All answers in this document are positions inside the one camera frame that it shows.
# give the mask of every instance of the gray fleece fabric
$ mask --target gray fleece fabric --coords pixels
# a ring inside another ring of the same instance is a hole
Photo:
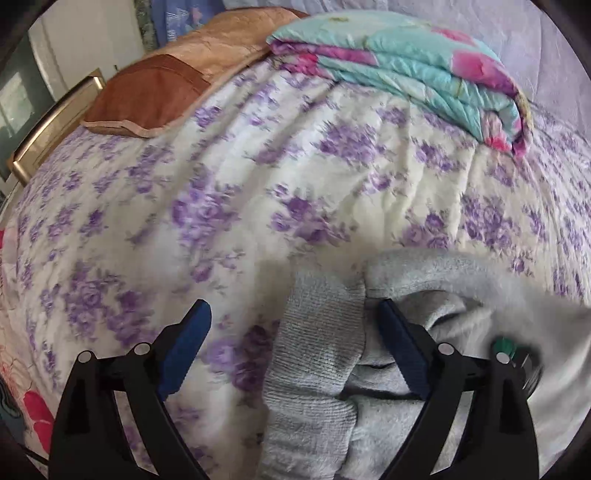
[[[507,335],[536,346],[544,375],[529,399],[540,475],[568,446],[591,406],[591,312],[469,255],[399,249],[343,281],[300,271],[264,383],[269,419],[258,478],[377,480],[423,403],[412,395],[374,321],[392,298],[436,342],[486,358]],[[464,393],[436,470],[450,464],[471,394]]]

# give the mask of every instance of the brown pillow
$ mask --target brown pillow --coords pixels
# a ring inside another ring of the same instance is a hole
[[[119,72],[81,122],[100,134],[156,137],[181,125],[236,73],[269,53],[266,38],[306,16],[284,8],[230,10]]]

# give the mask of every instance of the white bedsheet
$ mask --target white bedsheet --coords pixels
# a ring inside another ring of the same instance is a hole
[[[346,275],[386,249],[454,248],[591,302],[591,150],[534,115],[535,146],[515,163],[403,98],[267,61],[164,137],[79,128],[5,233],[7,341],[55,413],[80,351],[127,352],[207,300],[212,330],[167,408],[213,479],[250,478],[294,262]],[[585,413],[534,418],[542,471]]]
[[[560,30],[530,0],[225,0],[228,8],[281,5],[310,14],[392,10],[484,41],[530,100],[591,138],[591,80]]]

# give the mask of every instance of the blanket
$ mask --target blanket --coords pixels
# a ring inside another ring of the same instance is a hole
[[[383,298],[464,355],[487,358],[499,335],[540,352],[544,374],[528,404],[543,469],[555,456],[548,447],[566,430],[576,433],[591,405],[583,361],[591,310],[445,250],[385,252],[348,277],[310,267],[295,275],[264,382],[269,420],[259,480],[332,480],[336,473],[378,480],[393,460],[424,403],[378,333],[375,307]],[[465,392],[436,471],[454,458],[470,401]]]
[[[126,353],[201,298],[212,330],[166,407],[212,480],[252,478],[293,259],[346,275],[384,250],[447,248],[591,303],[591,147],[570,127],[532,105],[516,161],[408,99],[271,62],[161,137],[80,127],[25,188],[2,247],[0,375],[36,452],[52,418],[27,398],[55,414],[78,353]]]
[[[404,95],[521,158],[528,102],[495,53],[462,32],[394,12],[346,11],[284,25],[267,40],[281,67]]]

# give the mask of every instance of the red flower pattern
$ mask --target red flower pattern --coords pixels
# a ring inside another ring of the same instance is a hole
[[[33,430],[39,438],[39,442],[47,453],[51,448],[51,432],[53,431],[53,415],[47,408],[45,400],[37,392],[29,390],[23,396],[23,402],[27,413],[34,422]]]

